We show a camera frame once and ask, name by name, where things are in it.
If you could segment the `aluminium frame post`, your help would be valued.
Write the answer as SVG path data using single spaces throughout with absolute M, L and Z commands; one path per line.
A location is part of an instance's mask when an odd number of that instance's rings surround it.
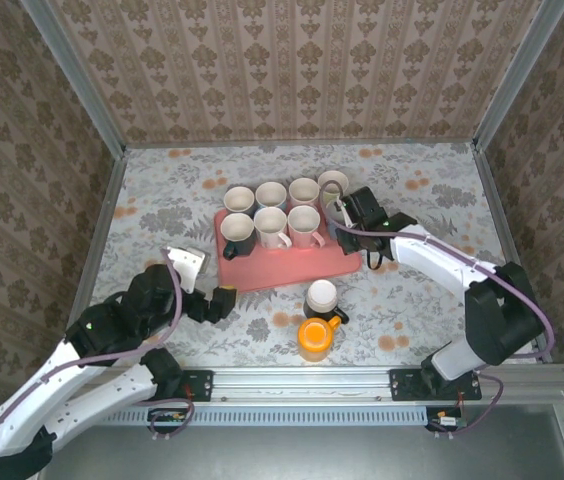
M 564 0 L 541 1 L 476 129 L 473 144 L 477 151 L 484 151 L 493 140 L 563 14 Z
M 78 96 L 113 160 L 119 161 L 124 155 L 125 141 L 50 1 L 21 0 L 21 2 Z

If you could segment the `cream faceted mug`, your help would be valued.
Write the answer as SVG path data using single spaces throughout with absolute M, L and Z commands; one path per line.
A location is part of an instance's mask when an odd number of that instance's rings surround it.
M 289 249 L 292 241 L 287 234 L 286 213 L 277 207 L 258 210 L 253 219 L 257 238 L 265 249 Z

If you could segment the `aluminium back rail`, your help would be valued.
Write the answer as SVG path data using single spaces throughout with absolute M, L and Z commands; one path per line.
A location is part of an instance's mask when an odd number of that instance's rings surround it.
M 282 147 L 282 146 L 313 146 L 313 145 L 398 145 L 398 144 L 473 144 L 470 138 L 356 138 L 356 139 L 282 139 L 282 140 L 233 140 L 233 141 L 188 141 L 171 143 L 127 143 L 129 149 L 166 149 L 166 148 L 216 148 L 216 147 Z

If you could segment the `light green mug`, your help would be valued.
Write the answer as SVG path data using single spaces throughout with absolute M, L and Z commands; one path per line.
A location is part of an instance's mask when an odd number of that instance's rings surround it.
M 340 194 L 346 194 L 349 187 L 349 179 L 347 175 L 338 170 L 329 170 L 323 172 L 318 177 L 318 186 L 322 191 L 321 203 L 328 206 L 335 201 Z

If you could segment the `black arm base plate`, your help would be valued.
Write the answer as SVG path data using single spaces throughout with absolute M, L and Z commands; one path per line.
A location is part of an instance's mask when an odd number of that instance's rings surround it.
M 177 395 L 193 402 L 210 402 L 214 386 L 213 370 L 185 369 Z
M 481 400 L 482 393 L 477 375 L 467 372 L 455 380 L 438 375 L 431 378 L 420 368 L 402 368 L 389 371 L 391 397 L 394 401 L 455 401 Z

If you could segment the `light blue mug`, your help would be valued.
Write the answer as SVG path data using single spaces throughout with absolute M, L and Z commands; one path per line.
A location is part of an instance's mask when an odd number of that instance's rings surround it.
M 256 188 L 255 200 L 259 209 L 274 207 L 285 211 L 287 206 L 287 190 L 279 182 L 268 181 Z

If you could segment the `smooth pink mug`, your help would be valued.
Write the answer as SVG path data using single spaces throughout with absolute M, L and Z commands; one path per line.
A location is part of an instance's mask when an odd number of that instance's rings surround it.
M 291 182 L 288 192 L 292 207 L 301 205 L 316 207 L 320 187 L 318 183 L 311 178 L 298 178 Z

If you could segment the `grey metal panel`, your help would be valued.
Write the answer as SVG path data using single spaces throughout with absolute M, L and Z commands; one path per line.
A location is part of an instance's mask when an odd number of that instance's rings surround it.
M 197 426 L 154 440 L 97 427 L 42 480 L 564 480 L 564 444 L 544 407 L 498 407 L 453 438 L 423 427 Z

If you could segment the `dark green faceted mug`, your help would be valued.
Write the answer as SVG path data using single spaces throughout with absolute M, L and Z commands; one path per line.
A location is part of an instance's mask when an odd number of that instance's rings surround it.
M 256 245 L 253 219 L 243 213 L 231 213 L 221 222 L 220 231 L 226 244 L 222 256 L 231 261 L 236 257 L 249 256 Z

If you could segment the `black connector box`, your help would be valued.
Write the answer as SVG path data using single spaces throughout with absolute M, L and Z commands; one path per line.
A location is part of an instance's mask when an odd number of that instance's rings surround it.
M 185 422 L 188 414 L 187 407 L 151 409 L 147 413 L 148 428 L 159 435 L 172 435 Z
M 455 432 L 467 426 L 460 407 L 426 408 L 427 424 L 425 428 L 433 433 Z

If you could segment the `grey mug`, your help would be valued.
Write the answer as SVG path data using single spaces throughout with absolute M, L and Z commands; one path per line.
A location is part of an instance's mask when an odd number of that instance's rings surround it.
M 254 192 L 244 186 L 230 188 L 223 197 L 223 204 L 228 213 L 242 213 L 252 217 L 256 211 Z

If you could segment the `orange mug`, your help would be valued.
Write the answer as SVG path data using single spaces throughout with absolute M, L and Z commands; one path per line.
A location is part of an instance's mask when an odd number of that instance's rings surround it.
M 342 319 L 334 316 L 330 320 L 313 317 L 305 320 L 297 332 L 298 352 L 308 362 L 324 360 L 332 350 L 335 332 Z

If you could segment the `aluminium front rail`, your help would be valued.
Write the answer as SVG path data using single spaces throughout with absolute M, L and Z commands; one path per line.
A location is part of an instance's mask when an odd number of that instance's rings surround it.
M 213 370 L 211 403 L 231 405 L 390 403 L 389 371 L 406 366 L 193 367 Z M 503 386 L 502 404 L 554 404 L 564 400 L 564 366 L 501 365 L 478 373 L 485 405 Z

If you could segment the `pink faceted mug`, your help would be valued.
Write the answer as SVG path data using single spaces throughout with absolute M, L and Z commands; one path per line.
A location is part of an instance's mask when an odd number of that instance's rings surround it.
M 291 209 L 287 217 L 292 245 L 299 249 L 322 248 L 325 240 L 318 229 L 321 217 L 309 205 L 299 205 Z

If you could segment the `pink plastic tray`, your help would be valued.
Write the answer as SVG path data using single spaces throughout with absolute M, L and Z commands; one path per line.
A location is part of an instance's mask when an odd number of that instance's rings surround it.
M 256 243 L 249 256 L 226 260 L 223 257 L 226 240 L 220 229 L 226 216 L 225 209 L 214 215 L 218 280 L 221 286 L 234 287 L 239 293 L 348 275 L 357 272 L 362 266 L 359 253 L 345 255 L 330 237 L 324 218 L 321 218 L 318 229 L 325 240 L 322 248 L 265 249 Z

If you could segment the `black mug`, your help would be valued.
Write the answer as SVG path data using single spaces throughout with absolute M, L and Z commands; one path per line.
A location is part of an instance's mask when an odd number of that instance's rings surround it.
M 338 306 L 336 286 L 325 279 L 314 281 L 308 288 L 303 304 L 304 316 L 330 321 L 339 317 L 341 323 L 349 323 L 349 316 Z

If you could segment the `aluminium side rail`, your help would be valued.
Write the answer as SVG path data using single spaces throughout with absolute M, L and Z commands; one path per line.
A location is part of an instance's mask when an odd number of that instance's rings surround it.
M 472 147 L 473 158 L 493 218 L 503 256 L 507 261 L 513 261 L 521 265 L 522 261 L 516 248 L 487 157 L 484 151 L 476 144 L 470 143 L 470 146 Z
M 122 154 L 113 163 L 98 221 L 93 231 L 86 263 L 69 314 L 68 326 L 71 326 L 79 318 L 83 310 L 90 305 L 114 211 L 122 188 L 126 165 L 125 154 Z

